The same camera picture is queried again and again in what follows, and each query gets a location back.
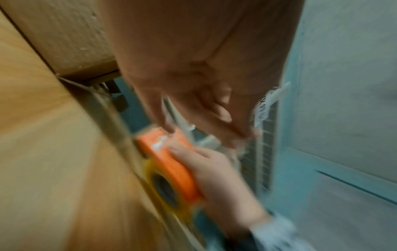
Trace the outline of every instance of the tape roll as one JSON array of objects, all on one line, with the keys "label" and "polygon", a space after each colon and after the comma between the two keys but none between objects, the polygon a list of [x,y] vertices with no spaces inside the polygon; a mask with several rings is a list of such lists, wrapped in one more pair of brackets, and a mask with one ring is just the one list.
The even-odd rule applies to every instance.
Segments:
[{"label": "tape roll", "polygon": [[178,186],[153,159],[148,159],[144,163],[145,178],[150,189],[161,201],[165,209],[175,214],[179,219],[186,219],[190,215],[193,206],[188,202],[180,185]]}]

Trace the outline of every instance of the yellow tape roll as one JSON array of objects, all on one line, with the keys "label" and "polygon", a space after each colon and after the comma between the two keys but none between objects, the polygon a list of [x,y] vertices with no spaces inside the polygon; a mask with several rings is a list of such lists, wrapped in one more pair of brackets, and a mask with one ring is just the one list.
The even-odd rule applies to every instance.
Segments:
[{"label": "yellow tape roll", "polygon": [[188,221],[190,205],[178,191],[177,186],[173,184],[172,179],[152,159],[145,160],[143,166],[150,189],[165,209],[175,214],[181,221]]}]

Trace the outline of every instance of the orange tape dispenser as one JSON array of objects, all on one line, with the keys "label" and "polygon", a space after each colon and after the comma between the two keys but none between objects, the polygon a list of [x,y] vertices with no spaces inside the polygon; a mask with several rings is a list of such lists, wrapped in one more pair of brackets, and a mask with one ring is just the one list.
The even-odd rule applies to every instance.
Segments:
[{"label": "orange tape dispenser", "polygon": [[188,220],[192,208],[203,196],[190,170],[169,152],[166,147],[168,140],[192,147],[180,129],[172,138],[160,128],[136,138],[140,149],[149,157],[144,164],[144,175],[151,190],[168,211],[181,220]]}]

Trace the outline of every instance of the cardboard box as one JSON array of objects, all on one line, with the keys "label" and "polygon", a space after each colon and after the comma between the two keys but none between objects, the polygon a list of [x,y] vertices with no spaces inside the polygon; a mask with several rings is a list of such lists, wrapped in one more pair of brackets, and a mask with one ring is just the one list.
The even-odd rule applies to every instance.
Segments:
[{"label": "cardboard box", "polygon": [[95,83],[120,74],[93,0],[0,0],[0,7],[59,76]]}]

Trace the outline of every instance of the sleeve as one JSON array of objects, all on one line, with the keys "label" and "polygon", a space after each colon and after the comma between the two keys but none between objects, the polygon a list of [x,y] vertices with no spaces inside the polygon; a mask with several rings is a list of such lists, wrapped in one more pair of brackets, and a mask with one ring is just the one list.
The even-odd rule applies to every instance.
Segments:
[{"label": "sleeve", "polygon": [[251,234],[227,246],[230,251],[316,251],[302,239],[295,226],[286,218],[275,215],[270,222],[255,226]]}]

